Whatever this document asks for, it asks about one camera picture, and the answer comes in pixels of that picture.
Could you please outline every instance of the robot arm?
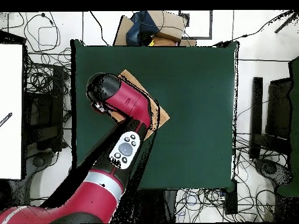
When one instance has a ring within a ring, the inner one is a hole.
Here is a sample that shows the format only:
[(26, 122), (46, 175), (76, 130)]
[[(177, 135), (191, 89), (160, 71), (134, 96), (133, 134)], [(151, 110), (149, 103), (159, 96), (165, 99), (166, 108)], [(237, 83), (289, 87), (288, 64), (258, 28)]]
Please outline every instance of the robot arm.
[(0, 215), (0, 223), (109, 223), (124, 194), (151, 126), (150, 101), (124, 80), (99, 73), (88, 82), (86, 95), (106, 109), (126, 116), (100, 144), (97, 161), (70, 199), (58, 208), (35, 206), (9, 208)]

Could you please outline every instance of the tangled wires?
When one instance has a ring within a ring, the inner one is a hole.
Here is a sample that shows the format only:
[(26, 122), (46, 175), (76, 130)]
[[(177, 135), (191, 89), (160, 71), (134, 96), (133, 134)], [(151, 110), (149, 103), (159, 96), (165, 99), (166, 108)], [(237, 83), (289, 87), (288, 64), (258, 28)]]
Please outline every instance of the tangled wires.
[[(182, 193), (180, 200), (176, 203), (176, 221), (177, 222), (201, 222), (200, 215), (206, 208), (214, 208), (216, 215), (222, 217), (223, 222), (267, 222), (272, 221), (274, 217), (274, 204), (262, 203), (262, 193), (265, 196), (266, 193), (274, 194), (273, 191), (264, 189), (256, 192), (255, 197), (252, 195), (251, 189), (247, 185), (247, 181), (251, 178), (247, 169), (255, 165), (253, 160), (249, 160), (249, 141), (238, 134), (236, 142), (241, 146), (236, 147), (236, 169), (234, 178), (238, 182), (238, 185), (244, 185), (248, 195), (241, 196), (238, 193), (238, 213), (233, 215), (226, 215), (224, 209), (226, 202), (224, 200), (224, 190), (213, 189), (185, 189), (181, 190)], [(274, 153), (267, 149), (262, 150), (261, 159), (269, 158), (271, 160), (276, 159), (276, 162), (286, 162), (286, 157), (281, 153)], [(241, 172), (246, 174), (246, 178), (242, 178)]]

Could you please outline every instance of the gray button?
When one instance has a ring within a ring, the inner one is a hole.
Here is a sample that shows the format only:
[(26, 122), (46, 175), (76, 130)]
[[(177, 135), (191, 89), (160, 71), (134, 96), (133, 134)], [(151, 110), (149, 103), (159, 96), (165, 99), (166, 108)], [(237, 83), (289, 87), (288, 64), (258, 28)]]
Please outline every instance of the gray button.
[(115, 158), (119, 159), (121, 155), (119, 153), (115, 153), (114, 156)]
[(130, 156), (132, 155), (133, 148), (129, 143), (124, 142), (121, 145), (119, 145), (119, 152), (125, 156)]

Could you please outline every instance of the brown cardboard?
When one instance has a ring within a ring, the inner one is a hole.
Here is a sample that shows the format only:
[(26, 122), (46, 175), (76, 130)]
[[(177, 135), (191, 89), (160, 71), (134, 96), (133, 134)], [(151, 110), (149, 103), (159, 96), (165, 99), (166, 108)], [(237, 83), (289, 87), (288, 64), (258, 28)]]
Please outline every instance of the brown cardboard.
[[(121, 78), (122, 76), (124, 76), (129, 82), (131, 82), (132, 84), (134, 84), (136, 87), (138, 87), (139, 89), (143, 90), (144, 92), (148, 93), (144, 87), (140, 84), (140, 82), (132, 76), (131, 73), (129, 73), (129, 71), (127, 71), (126, 69), (119, 75), (119, 77)], [(151, 111), (153, 113), (152, 115), (152, 128), (148, 130), (147, 135), (145, 136), (145, 139), (147, 139), (152, 133), (153, 131), (156, 129), (157, 127), (157, 111), (158, 111), (158, 107), (155, 104), (155, 102), (150, 99), (151, 101)], [(120, 115), (119, 113), (112, 111), (110, 112), (111, 116), (118, 122), (124, 120), (124, 117), (122, 115)], [(166, 111), (160, 106), (160, 121), (159, 121), (159, 128), (165, 124), (166, 121), (168, 121), (170, 118), (168, 116), (168, 114), (166, 113)]]
[(155, 25), (160, 29), (160, 32), (155, 34), (156, 37), (169, 39), (174, 42), (180, 41), (187, 23), (185, 18), (173, 13), (162, 12), (161, 10), (148, 10), (148, 13)]
[(116, 38), (114, 41), (114, 46), (126, 46), (127, 45), (127, 32), (133, 27), (134, 22), (132, 22), (126, 16), (122, 16), (120, 19), (119, 29), (116, 33)]
[(196, 46), (197, 40), (181, 40), (180, 46), (190, 47), (190, 46)]
[(152, 39), (154, 41), (153, 46), (175, 46), (175, 42), (167, 38), (153, 37)]

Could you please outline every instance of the floor tile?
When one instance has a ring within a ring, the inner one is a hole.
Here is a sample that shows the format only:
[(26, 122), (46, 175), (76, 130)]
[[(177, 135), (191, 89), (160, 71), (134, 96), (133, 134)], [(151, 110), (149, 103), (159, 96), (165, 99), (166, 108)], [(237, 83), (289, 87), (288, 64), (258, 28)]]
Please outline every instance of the floor tile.
[[(103, 38), (112, 46), (121, 17), (124, 15), (131, 18), (131, 11), (92, 11), (95, 18), (101, 24), (103, 29)], [(83, 42), (87, 46), (105, 46), (106, 43), (101, 37), (101, 28), (90, 12), (84, 12), (84, 36)]]
[[(286, 10), (235, 10), (234, 38), (258, 31), (266, 22)], [(259, 33), (240, 38), (239, 58), (289, 61), (299, 56), (298, 19), (277, 34), (274, 31), (288, 17), (266, 25)]]
[[(270, 81), (290, 76), (287, 62), (239, 61), (238, 62), (238, 101), (237, 132), (250, 132), (251, 94), (253, 77), (263, 78), (263, 101), (268, 100)], [(267, 102), (263, 104), (263, 128), (265, 133)]]
[(213, 46), (232, 38), (232, 10), (213, 10), (211, 40), (198, 40), (197, 46)]
[[(27, 38), (28, 52), (43, 50), (45, 53), (61, 53), (70, 47), (71, 39), (82, 39), (82, 12), (51, 12), (53, 17), (50, 12), (45, 12), (46, 17), (36, 16), (42, 13), (9, 14), (9, 32)], [(54, 21), (53, 26), (47, 18)]]

